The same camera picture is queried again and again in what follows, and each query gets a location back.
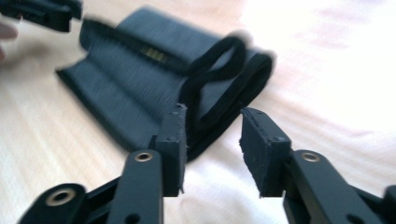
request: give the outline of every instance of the clamp jaw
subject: clamp jaw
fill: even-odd
[[[88,193],[77,184],[49,189],[20,223],[162,224],[163,197],[182,190],[185,110],[178,105],[165,117],[148,146],[154,150],[130,154],[120,178]],[[247,168],[261,197],[284,197],[289,223],[396,223],[396,186],[388,187],[382,199],[353,188],[324,156],[293,151],[290,139],[266,114],[245,108],[242,115],[240,145]]]
[[[396,186],[377,198],[349,186],[317,152],[292,150],[264,113],[242,110],[241,148],[261,197],[284,197],[289,223],[396,223]]]
[[[69,32],[71,19],[81,19],[82,4],[79,0],[0,0],[0,13]]]

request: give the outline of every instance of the black pouch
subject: black pouch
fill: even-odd
[[[264,88],[268,54],[236,36],[219,39],[150,8],[113,28],[85,20],[86,58],[58,71],[126,150],[148,148],[163,117],[186,105],[188,161],[215,141]]]

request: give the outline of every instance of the black padding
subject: black padding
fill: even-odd
[[[164,114],[187,110],[188,161],[215,141],[264,88],[268,54],[237,36],[219,39],[150,8],[119,26],[85,20],[79,63],[61,80],[128,151],[147,148]]]
[[[260,110],[244,108],[240,145],[261,197],[281,197],[282,169],[290,158],[291,140]]]

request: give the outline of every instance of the black clamp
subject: black clamp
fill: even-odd
[[[90,192],[73,183],[48,189],[20,223],[163,223],[163,197],[183,191],[186,109],[176,105],[164,117],[150,146],[128,156],[119,178]]]
[[[79,0],[0,0],[0,13],[69,32],[72,18],[81,19],[82,4]]]
[[[242,110],[240,141],[261,197],[282,197],[289,223],[396,223],[396,186],[378,198],[345,181],[317,152],[291,140],[264,113]]]

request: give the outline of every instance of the black strap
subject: black strap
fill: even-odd
[[[196,133],[207,130],[214,125],[213,122],[208,123],[197,118],[197,111],[201,101],[201,89],[206,83],[236,77],[244,68],[247,57],[245,43],[237,36],[231,35],[221,39],[192,63],[187,63],[165,49],[157,47],[138,36],[126,33],[121,29],[114,29],[100,21],[85,19],[82,30],[84,32],[96,32],[107,39],[113,39],[127,47],[131,52],[139,54],[152,63],[157,63],[163,68],[188,77],[181,88],[178,98],[178,101],[188,108],[186,116],[187,136],[194,136]],[[88,40],[81,39],[81,43],[85,43],[85,41]],[[230,59],[222,67],[213,68],[219,58],[230,50],[232,50]]]
[[[230,60],[220,68],[213,68],[216,61],[230,50],[233,51]],[[178,101],[188,108],[186,116],[187,136],[194,136],[195,133],[213,126],[212,123],[197,118],[201,89],[206,83],[236,77],[244,68],[246,57],[245,43],[236,36],[227,36],[192,62],[187,70],[189,78],[184,82],[178,98]]]

